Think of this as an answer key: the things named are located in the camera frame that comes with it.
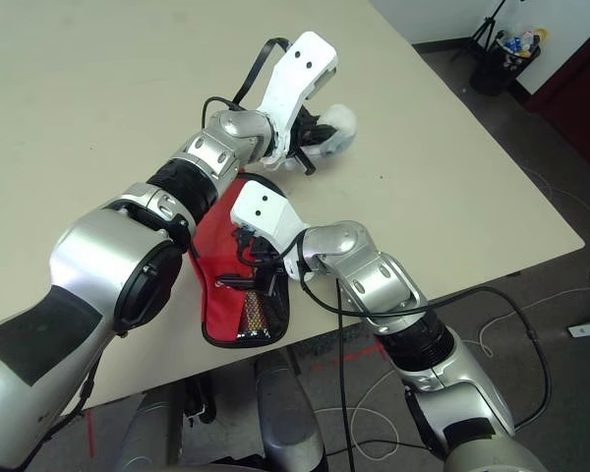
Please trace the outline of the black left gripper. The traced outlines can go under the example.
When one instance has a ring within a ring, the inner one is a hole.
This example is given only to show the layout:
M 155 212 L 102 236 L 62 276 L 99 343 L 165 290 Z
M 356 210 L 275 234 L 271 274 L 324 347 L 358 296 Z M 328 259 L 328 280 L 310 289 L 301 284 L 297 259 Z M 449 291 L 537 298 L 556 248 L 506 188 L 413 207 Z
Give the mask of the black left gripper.
M 303 167 L 306 175 L 313 175 L 317 168 L 303 150 L 311 146 L 318 135 L 318 142 L 323 143 L 331 139 L 337 130 L 327 122 L 323 115 L 313 115 L 309 111 L 300 111 L 295 120 L 295 148 L 294 156 Z

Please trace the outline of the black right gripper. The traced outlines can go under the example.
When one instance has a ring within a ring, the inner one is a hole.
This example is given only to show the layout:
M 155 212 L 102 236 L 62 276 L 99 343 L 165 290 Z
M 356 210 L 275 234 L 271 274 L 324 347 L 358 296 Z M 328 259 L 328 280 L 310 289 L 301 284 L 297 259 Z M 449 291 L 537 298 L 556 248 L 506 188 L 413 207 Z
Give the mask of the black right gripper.
M 233 237 L 236 242 L 237 261 L 250 268 L 252 274 L 219 275 L 215 286 L 272 295 L 277 289 L 279 279 L 285 275 L 283 262 L 276 250 L 267 240 L 253 236 L 248 229 L 235 229 Z

